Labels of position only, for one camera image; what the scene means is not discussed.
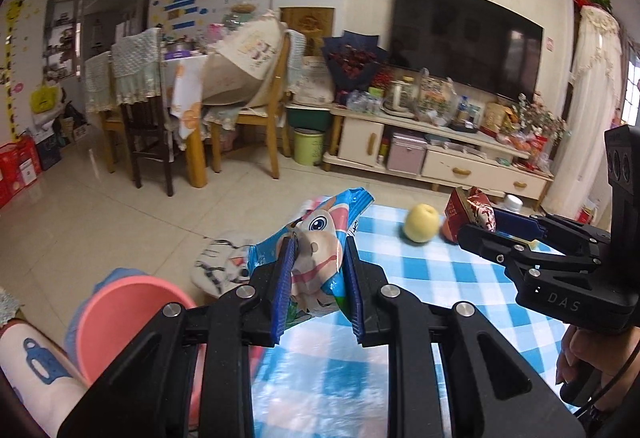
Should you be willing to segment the person's right hand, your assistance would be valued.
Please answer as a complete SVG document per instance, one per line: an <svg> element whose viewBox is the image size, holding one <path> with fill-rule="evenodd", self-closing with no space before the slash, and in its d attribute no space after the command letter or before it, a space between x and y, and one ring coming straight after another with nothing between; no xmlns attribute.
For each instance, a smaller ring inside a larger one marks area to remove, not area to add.
<svg viewBox="0 0 640 438"><path fill-rule="evenodd" d="M620 334L600 335L570 325L562 338L556 362L556 382L572 382L577 376L577 365L582 361L601 372L601 387L604 387L623 367L638 343L638 328L630 328ZM596 403L596 407L602 411L612 411L620 406L638 374L639 356L636 356L624 375Z"/></svg>

